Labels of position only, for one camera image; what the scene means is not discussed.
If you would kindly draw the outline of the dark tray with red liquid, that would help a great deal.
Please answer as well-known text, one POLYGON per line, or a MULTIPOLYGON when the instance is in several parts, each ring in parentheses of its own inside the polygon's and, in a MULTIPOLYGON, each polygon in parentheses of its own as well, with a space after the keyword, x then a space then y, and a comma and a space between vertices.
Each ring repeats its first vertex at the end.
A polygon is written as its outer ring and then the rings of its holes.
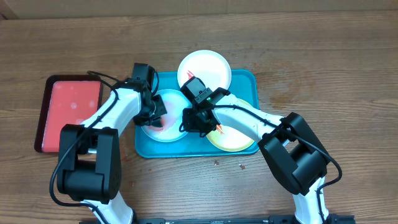
POLYGON ((103 84, 97 75, 52 75, 45 83, 34 149, 59 151, 66 124, 81 124, 101 106, 103 84))

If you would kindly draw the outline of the light blue plate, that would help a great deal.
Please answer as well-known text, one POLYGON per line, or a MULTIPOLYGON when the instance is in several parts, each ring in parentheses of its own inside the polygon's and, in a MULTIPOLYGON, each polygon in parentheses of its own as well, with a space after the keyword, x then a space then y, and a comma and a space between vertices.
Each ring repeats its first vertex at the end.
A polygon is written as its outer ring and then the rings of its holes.
POLYGON ((167 114, 161 116, 164 131, 155 132, 143 126, 142 130, 153 140, 159 142, 172 142, 181 139, 186 132, 180 132, 183 110, 190 108, 191 103, 184 97, 182 92, 172 89, 160 90, 157 92, 163 99, 167 114))

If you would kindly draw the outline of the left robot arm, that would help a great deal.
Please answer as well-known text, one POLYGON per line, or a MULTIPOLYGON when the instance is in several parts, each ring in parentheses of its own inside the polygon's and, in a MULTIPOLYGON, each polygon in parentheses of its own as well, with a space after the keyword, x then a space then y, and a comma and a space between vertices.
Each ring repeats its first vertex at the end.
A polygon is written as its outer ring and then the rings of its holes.
POLYGON ((119 137, 130 121, 161 128, 164 102, 157 95, 155 68, 135 63, 131 77, 110 86, 109 99, 81 124, 60 132, 58 164, 49 183, 52 200, 63 207, 88 207, 98 223, 136 223, 119 189, 122 169, 119 137))

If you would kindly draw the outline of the yellow-green plate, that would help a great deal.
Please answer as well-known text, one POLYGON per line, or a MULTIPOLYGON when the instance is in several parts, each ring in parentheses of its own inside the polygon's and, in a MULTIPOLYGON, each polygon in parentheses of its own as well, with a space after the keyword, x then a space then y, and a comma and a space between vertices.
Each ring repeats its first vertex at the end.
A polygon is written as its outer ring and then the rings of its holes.
POLYGON ((215 131, 206 135, 215 147, 227 152, 242 151, 254 143, 254 140, 240 131, 225 125, 217 125, 215 131))

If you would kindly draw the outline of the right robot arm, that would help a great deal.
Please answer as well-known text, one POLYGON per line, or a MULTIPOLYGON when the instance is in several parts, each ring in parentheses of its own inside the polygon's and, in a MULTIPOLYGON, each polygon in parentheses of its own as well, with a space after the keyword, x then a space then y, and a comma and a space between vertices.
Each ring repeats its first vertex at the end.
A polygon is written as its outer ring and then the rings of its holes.
POLYGON ((197 77, 180 91, 192 107, 183 110, 181 132, 204 137, 218 125, 233 128, 257 143, 272 175, 294 196, 299 223, 326 223, 323 188, 332 157, 297 113, 286 117, 265 113, 224 88, 212 91, 197 77))

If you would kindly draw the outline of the teal plastic serving tray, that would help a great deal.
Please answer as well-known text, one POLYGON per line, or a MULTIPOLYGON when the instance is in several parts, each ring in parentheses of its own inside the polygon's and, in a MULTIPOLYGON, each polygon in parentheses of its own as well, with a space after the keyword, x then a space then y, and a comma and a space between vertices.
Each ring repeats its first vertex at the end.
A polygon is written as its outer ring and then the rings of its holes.
MULTIPOLYGON (((232 71, 229 91, 237 98, 259 108, 256 78, 249 70, 235 69, 232 71)), ((144 133, 140 126, 135 127, 134 146, 136 152, 147 159, 250 155, 259 150, 257 144, 252 143, 242 151, 223 151, 215 147, 207 138, 199 137, 198 133, 187 133, 181 139, 173 142, 158 142, 144 133)))

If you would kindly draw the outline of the white plate with red stain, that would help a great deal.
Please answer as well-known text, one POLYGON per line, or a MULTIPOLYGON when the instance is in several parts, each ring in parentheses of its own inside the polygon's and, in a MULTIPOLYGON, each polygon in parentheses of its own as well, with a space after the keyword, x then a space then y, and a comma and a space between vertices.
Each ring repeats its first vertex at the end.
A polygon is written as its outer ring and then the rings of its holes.
POLYGON ((212 91, 218 87, 228 89, 232 79, 231 67, 219 53, 211 50, 197 50, 188 54, 178 67, 179 87, 192 77, 199 78, 212 91))

